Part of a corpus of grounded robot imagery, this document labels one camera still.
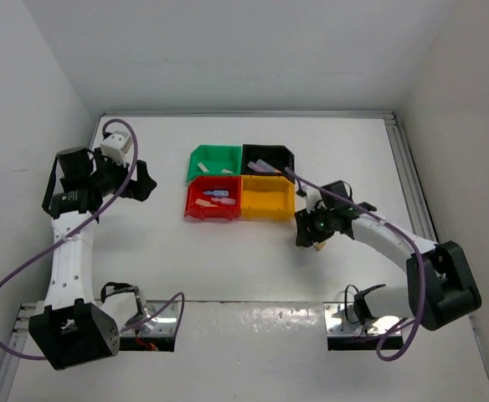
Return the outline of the beige white mini stapler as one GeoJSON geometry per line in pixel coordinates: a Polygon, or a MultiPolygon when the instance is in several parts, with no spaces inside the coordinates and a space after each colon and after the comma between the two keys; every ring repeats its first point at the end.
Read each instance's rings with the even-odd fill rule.
{"type": "Polygon", "coordinates": [[[203,163],[199,162],[197,164],[197,166],[198,166],[198,168],[200,169],[201,172],[203,172],[203,173],[208,173],[209,172],[209,170],[207,169],[207,167],[203,163]]]}

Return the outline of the orange correction tape dispenser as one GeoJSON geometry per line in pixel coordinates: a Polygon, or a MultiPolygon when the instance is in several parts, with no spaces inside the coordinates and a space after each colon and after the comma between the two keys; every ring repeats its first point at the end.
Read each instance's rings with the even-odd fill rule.
{"type": "Polygon", "coordinates": [[[196,199],[195,200],[195,203],[199,206],[202,206],[202,207],[205,207],[205,208],[212,208],[214,205],[211,204],[210,202],[206,201],[206,200],[203,200],[203,199],[196,199]]]}

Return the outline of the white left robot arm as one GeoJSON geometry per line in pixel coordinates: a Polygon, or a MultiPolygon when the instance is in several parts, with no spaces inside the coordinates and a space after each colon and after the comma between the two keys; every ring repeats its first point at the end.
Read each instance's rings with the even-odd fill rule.
{"type": "Polygon", "coordinates": [[[120,331],[144,312],[137,286],[113,283],[97,301],[92,286],[92,251],[104,198],[145,201],[157,186],[139,162],[130,180],[128,146],[100,145],[58,152],[61,178],[51,177],[44,211],[52,219],[52,271],[43,311],[29,319],[29,333],[56,370],[117,355],[120,331]]]}

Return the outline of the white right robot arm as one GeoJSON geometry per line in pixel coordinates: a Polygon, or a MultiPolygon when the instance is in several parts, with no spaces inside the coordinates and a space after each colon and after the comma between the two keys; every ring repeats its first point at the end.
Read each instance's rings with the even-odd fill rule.
{"type": "Polygon", "coordinates": [[[309,248],[335,234],[346,235],[406,275],[405,286],[379,284],[358,291],[347,320],[364,324],[397,316],[435,331],[481,308],[481,293],[456,242],[438,243],[391,224],[372,204],[354,203],[343,181],[297,193],[306,198],[306,207],[295,213],[296,246],[309,248]]]}

